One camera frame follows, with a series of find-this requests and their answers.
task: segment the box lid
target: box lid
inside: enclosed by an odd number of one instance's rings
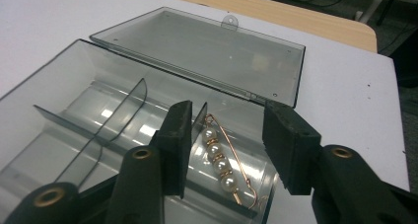
[[[161,8],[91,36],[109,49],[223,92],[293,107],[305,47],[223,22]]]

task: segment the chair leg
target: chair leg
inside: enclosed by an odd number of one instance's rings
[[[378,19],[378,26],[380,26],[383,23],[384,17],[386,16],[387,12],[389,11],[389,8],[390,8],[392,3],[393,3],[393,0],[389,0],[389,2],[387,2],[386,6],[383,9],[381,17]]]

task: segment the jewelry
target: jewelry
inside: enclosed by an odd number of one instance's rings
[[[203,143],[207,145],[206,152],[208,156],[208,160],[210,160],[213,164],[213,168],[215,173],[221,177],[221,187],[226,192],[231,192],[237,202],[238,205],[243,205],[240,197],[238,196],[238,180],[236,176],[233,174],[233,169],[228,158],[223,154],[222,145],[219,143],[218,136],[216,130],[212,127],[212,122],[216,122],[221,129],[222,133],[224,134],[225,138],[227,139],[228,144],[230,145],[231,151],[234,154],[235,159],[240,167],[241,173],[245,179],[246,186],[252,191],[254,194],[254,202],[248,208],[251,209],[257,203],[257,192],[251,186],[250,179],[246,176],[244,168],[241,164],[240,158],[237,155],[237,152],[231,143],[227,132],[225,131],[224,127],[218,122],[215,116],[211,113],[208,113],[205,116],[206,128],[202,131],[202,140]]]

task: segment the bead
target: bead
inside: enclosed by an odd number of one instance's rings
[[[212,139],[218,138],[216,135],[216,130],[214,128],[208,127],[203,129],[202,140],[204,143],[209,142]]]
[[[220,174],[230,171],[231,165],[230,165],[230,162],[228,161],[228,158],[222,157],[213,163],[213,168],[215,170],[215,173],[220,175]]]
[[[212,161],[216,156],[222,153],[222,145],[220,143],[212,143],[206,148],[208,158]]]
[[[221,187],[226,192],[234,192],[237,190],[237,178],[233,174],[227,174],[221,179]]]

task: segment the floor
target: floor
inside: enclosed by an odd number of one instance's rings
[[[354,19],[365,11],[373,0],[274,0],[345,19]],[[377,20],[388,0],[383,0],[368,25],[377,35],[380,54],[389,56],[418,29],[418,0],[395,0],[383,24]],[[402,110],[405,154],[412,192],[418,194],[418,88],[399,88]]]

